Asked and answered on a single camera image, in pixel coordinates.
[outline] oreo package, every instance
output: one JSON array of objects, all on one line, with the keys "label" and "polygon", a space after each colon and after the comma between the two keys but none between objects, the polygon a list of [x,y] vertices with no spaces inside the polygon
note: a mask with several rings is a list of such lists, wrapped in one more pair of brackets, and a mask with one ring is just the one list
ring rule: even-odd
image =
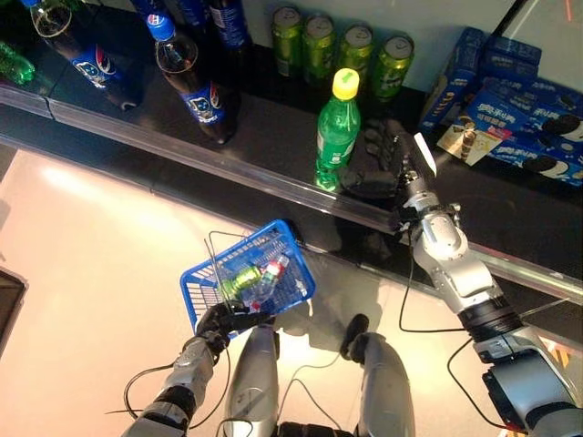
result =
[{"label": "oreo package", "polygon": [[473,27],[467,27],[460,35],[425,102],[419,122],[422,133],[430,133],[453,107],[459,107],[465,89],[476,77],[485,40],[484,32]]},{"label": "oreo package", "polygon": [[519,132],[488,155],[575,187],[583,185],[583,143],[541,132]]},{"label": "oreo package", "polygon": [[486,47],[496,51],[501,55],[512,56],[520,61],[527,62],[533,66],[538,66],[542,50],[529,44],[521,43],[516,39],[509,39],[503,36],[492,36],[488,39]]},{"label": "oreo package", "polygon": [[473,166],[520,131],[530,119],[535,103],[524,93],[487,80],[437,145]]},{"label": "oreo package", "polygon": [[501,55],[493,50],[486,50],[480,64],[481,82],[488,77],[504,80],[505,86],[517,91],[527,89],[537,80],[538,67],[520,61],[512,56]]},{"label": "oreo package", "polygon": [[545,79],[535,81],[527,91],[537,103],[526,132],[542,131],[567,141],[583,141],[583,96],[566,86]]}]

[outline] yellow bottle cap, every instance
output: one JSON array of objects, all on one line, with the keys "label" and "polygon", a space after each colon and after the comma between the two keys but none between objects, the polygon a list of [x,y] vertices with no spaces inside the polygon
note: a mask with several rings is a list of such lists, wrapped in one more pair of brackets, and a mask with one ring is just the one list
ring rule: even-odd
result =
[{"label": "yellow bottle cap", "polygon": [[358,73],[351,68],[341,68],[334,75],[332,92],[341,100],[350,100],[358,92]]}]

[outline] blue bottle cap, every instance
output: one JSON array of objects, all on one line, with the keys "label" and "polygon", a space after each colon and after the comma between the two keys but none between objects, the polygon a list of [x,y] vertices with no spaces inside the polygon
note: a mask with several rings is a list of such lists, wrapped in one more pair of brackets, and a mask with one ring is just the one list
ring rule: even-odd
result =
[{"label": "blue bottle cap", "polygon": [[40,2],[41,0],[20,0],[20,3],[22,3],[25,7],[33,7],[38,5]]},{"label": "blue bottle cap", "polygon": [[166,15],[148,15],[148,29],[156,41],[167,41],[174,36],[174,23]]}]

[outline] pepsi label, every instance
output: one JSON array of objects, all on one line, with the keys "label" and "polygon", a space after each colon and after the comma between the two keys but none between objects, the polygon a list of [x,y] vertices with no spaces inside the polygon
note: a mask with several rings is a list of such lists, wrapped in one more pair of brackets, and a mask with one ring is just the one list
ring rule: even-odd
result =
[{"label": "pepsi label", "polygon": [[203,0],[178,0],[180,10],[189,25],[206,25],[210,12]]},{"label": "pepsi label", "polygon": [[232,2],[232,5],[221,9],[210,6],[210,12],[219,29],[220,40],[227,48],[240,48],[251,40],[240,1]]},{"label": "pepsi label", "polygon": [[105,88],[106,82],[112,77],[122,78],[113,61],[98,45],[92,46],[80,57],[72,59],[71,64],[97,88]]},{"label": "pepsi label", "polygon": [[182,94],[181,97],[199,123],[213,125],[225,117],[219,90],[212,82],[199,89],[196,93]]},{"label": "pepsi label", "polygon": [[148,19],[148,15],[159,15],[166,11],[162,0],[131,0],[131,3],[143,19]]}]

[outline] glass shelf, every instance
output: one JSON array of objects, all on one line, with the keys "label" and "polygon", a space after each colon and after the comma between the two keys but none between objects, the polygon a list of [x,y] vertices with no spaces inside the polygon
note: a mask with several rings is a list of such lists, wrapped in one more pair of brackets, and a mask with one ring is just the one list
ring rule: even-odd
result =
[{"label": "glass shelf", "polygon": [[[218,146],[153,65],[153,42],[136,15],[102,7],[94,28],[117,64],[141,83],[139,107],[119,111],[44,45],[38,48],[46,56],[42,71],[45,63],[46,71],[63,68],[50,92],[3,85],[0,101],[369,229],[394,229],[395,217],[383,202],[313,185],[317,111],[329,91],[277,76],[270,49],[256,47],[259,68],[243,87],[237,134]],[[423,103],[423,93],[404,88],[389,110],[413,131]],[[369,112],[365,102],[363,112]],[[441,150],[433,152],[440,199],[462,204],[462,224],[478,256],[503,278],[583,304],[581,191],[499,161],[483,159],[468,168]],[[353,159],[365,155],[361,138],[354,153]]]}]

